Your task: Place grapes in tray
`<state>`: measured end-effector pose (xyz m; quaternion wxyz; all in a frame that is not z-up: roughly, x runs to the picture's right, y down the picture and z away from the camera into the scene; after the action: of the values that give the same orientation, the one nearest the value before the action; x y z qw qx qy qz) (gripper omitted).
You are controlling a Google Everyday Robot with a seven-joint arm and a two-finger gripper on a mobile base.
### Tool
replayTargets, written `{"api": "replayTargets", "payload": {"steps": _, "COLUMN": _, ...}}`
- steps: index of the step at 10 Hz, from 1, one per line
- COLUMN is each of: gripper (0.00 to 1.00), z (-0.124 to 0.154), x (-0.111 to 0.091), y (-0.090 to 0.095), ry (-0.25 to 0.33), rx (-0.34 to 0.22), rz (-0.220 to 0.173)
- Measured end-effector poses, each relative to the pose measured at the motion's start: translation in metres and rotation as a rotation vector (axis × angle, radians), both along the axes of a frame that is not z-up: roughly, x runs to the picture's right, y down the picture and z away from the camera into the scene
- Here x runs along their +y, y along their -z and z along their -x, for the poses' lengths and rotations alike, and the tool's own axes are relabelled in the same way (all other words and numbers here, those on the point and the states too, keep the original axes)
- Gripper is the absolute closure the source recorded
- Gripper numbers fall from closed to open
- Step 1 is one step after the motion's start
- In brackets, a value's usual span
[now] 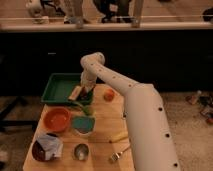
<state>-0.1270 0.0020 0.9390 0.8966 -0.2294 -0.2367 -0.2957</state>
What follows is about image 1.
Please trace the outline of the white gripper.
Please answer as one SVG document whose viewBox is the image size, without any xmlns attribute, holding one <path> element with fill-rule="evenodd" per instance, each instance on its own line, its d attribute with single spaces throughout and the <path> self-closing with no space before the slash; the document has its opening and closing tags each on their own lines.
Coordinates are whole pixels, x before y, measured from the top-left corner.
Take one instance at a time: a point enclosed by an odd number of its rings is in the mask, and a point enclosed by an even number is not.
<svg viewBox="0 0 213 171">
<path fill-rule="evenodd" d="M 84 69 L 81 73 L 81 86 L 76 86 L 73 91 L 71 92 L 70 96 L 68 97 L 69 100 L 76 100 L 79 96 L 81 100 L 87 100 L 91 96 L 91 91 L 96 85 L 97 77 L 89 72 L 88 70 Z"/>
</svg>

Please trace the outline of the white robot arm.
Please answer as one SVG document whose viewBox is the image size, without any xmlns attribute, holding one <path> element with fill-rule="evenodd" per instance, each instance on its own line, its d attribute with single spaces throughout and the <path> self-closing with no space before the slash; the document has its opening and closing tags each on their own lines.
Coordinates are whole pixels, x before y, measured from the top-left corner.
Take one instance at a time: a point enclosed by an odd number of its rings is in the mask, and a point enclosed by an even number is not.
<svg viewBox="0 0 213 171">
<path fill-rule="evenodd" d="M 101 52 L 83 56 L 80 63 L 86 91 L 99 78 L 123 96 L 135 171 L 181 171 L 163 100 L 154 86 L 105 67 Z"/>
</svg>

